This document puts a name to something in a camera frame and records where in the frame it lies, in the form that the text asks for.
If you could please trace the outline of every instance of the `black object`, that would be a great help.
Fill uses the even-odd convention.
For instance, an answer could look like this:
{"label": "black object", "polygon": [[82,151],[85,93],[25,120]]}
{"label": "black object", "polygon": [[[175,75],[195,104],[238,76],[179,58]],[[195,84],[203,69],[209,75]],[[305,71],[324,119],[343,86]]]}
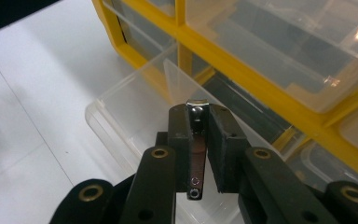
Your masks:
{"label": "black object", "polygon": [[358,223],[357,184],[333,182],[326,192],[303,185],[275,152],[251,147],[225,107],[190,101],[169,119],[135,176],[115,187],[94,179],[77,185],[51,223],[174,223],[176,192],[202,197],[206,148],[218,191],[239,194],[247,224]]}
{"label": "black object", "polygon": [[202,87],[271,144],[292,127],[292,124],[219,72]]}

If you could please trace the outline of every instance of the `white floor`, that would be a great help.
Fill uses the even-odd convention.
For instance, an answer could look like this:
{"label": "white floor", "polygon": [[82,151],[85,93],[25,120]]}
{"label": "white floor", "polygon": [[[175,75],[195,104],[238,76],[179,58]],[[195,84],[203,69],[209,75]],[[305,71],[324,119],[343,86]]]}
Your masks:
{"label": "white floor", "polygon": [[0,30],[0,223],[48,223],[73,185],[115,184],[118,166],[84,112],[131,71],[91,1],[64,0]]}

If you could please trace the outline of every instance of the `yellow drawer frame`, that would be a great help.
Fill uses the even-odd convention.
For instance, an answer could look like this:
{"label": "yellow drawer frame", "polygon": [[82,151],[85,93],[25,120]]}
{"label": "yellow drawer frame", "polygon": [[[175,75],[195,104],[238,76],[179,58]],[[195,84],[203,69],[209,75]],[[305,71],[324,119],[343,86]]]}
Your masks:
{"label": "yellow drawer frame", "polygon": [[[103,0],[92,0],[92,2],[117,53],[135,68],[145,64],[147,60],[126,44],[117,15],[103,5]],[[345,140],[338,130],[339,123],[358,109],[358,90],[329,112],[315,113],[252,68],[186,26],[185,0],[175,1],[175,18],[167,16],[146,0],[122,0],[122,2],[175,38],[183,49],[180,48],[179,52],[186,53],[186,49],[191,49],[204,61],[243,86],[258,100],[296,126],[308,136],[308,139],[316,141],[358,172],[358,148]]]}

